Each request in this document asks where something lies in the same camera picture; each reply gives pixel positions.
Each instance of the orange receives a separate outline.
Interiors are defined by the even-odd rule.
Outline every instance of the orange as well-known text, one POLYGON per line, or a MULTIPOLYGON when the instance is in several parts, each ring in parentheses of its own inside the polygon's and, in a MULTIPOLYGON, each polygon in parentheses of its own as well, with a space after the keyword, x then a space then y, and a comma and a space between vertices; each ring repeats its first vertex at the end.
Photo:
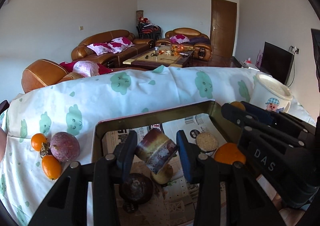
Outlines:
POLYGON ((47 142, 47 139, 42 133, 34 134, 31 138, 31 146, 35 151, 40 151, 41 144, 46 142, 47 142))
POLYGON ((245 111, 245 106, 241 102, 232 102, 230 103, 232 106, 239 108, 242 111, 245 111))
POLYGON ((245 155, 240 152, 237 145, 234 143, 226 143, 219 147, 214 154, 215 161, 232 165, 234 162, 239 161, 245 164, 245 155))
POLYGON ((56 180, 59 178, 62 167, 60 162, 53 155, 44 156, 41 165, 43 172, 49 179, 56 180))

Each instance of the brown leather armchair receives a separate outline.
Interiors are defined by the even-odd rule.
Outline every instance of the brown leather armchair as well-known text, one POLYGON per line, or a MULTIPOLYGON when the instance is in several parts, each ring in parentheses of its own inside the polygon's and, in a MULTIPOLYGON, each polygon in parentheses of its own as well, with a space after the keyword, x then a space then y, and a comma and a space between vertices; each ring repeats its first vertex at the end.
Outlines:
MULTIPOLYGON (((160 46, 160 45, 167 45, 167 46, 177 45, 175 43, 172 43, 169 38, 173 37, 175 35, 178 35, 178 34, 185 35, 189 39, 190 38, 194 38, 194 37, 204 37, 206 39, 209 39, 207 35, 201 33, 198 30, 191 29, 191 28, 177 28, 177 29, 170 30, 170 31, 166 32, 164 39, 159 39, 159 40, 156 41, 156 46, 160 46)), ((188 43, 186 43, 185 45, 194 48, 195 52, 194 52, 193 57, 199 58, 201 60, 209 61, 209 59, 211 57, 211 53, 212 53, 211 45, 207 45, 207 44, 204 44, 204 43, 197 43, 197 44, 194 44, 194 45, 188 45, 188 43)))
MULTIPOLYGON (((117 72, 126 69, 145 71, 145 69, 135 67, 113 68, 112 70, 117 72)), ((35 89, 79 78, 83 78, 83 76, 75 72, 68 73, 65 68, 53 61, 39 59, 23 71, 21 85, 23 91, 28 93, 35 89)))
POLYGON ((136 56, 137 54, 147 51, 151 47, 154 47, 154 40, 152 39, 136 39, 135 35, 128 30, 119 29, 108 32, 103 32, 90 36, 80 42, 80 44, 72 50, 72 60, 89 60, 96 63, 103 64, 108 68, 121 67, 122 62, 136 56), (121 53, 112 54, 106 53, 98 56, 93 50, 87 46, 93 43, 109 43, 112 39, 126 37, 135 45, 130 47, 121 53))

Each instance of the screw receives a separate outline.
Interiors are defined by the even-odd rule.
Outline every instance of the screw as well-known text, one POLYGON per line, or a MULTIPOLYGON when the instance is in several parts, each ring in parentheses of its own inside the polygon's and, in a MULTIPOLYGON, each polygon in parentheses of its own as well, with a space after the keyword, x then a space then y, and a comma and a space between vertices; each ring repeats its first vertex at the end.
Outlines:
POLYGON ((244 129, 245 129, 246 131, 252 131, 252 127, 249 127, 249 126, 245 126, 244 129))
POLYGON ((243 164, 239 161, 236 161, 233 163, 233 165, 236 167, 236 168, 242 168, 243 167, 243 164))
POLYGON ((79 162, 78 161, 73 161, 71 164, 70 164, 70 167, 71 168, 77 168, 79 166, 79 162))
POLYGON ((200 154, 198 155, 198 158, 199 158, 200 160, 206 160, 206 159, 208 158, 208 156, 207 156, 206 154, 204 154, 204 153, 200 153, 200 154))
POLYGON ((113 160, 116 156, 114 154, 106 155, 106 160, 113 160))

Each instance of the white sheet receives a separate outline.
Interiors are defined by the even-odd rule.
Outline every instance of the white sheet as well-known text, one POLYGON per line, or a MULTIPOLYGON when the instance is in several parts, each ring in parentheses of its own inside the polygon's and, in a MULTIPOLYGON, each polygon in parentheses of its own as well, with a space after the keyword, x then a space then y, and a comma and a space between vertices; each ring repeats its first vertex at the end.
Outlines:
MULTIPOLYGON (((78 161, 87 164, 98 121, 209 99, 221 105, 249 101, 255 74, 240 68, 161 66, 154 71, 126 70, 67 81, 19 95, 0 116, 8 132, 0 162, 1 201, 19 225, 27 225, 55 182, 42 171, 39 153, 30 144, 32 135, 41 132, 50 139, 59 131, 73 133, 81 147, 78 161)), ((289 113, 314 125, 296 99, 289 113)), ((90 200, 91 195, 88 225, 92 225, 90 200)))

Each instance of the purple blanket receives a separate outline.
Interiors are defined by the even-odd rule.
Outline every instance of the purple blanket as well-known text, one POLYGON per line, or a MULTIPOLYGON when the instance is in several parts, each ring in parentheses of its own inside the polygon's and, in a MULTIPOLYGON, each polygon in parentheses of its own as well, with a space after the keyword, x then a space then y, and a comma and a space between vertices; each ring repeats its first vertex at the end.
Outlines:
POLYGON ((203 43, 203 44, 207 44, 210 45, 210 40, 204 37, 197 37, 197 38, 191 38, 189 42, 187 42, 187 44, 189 45, 194 45, 197 43, 203 43))

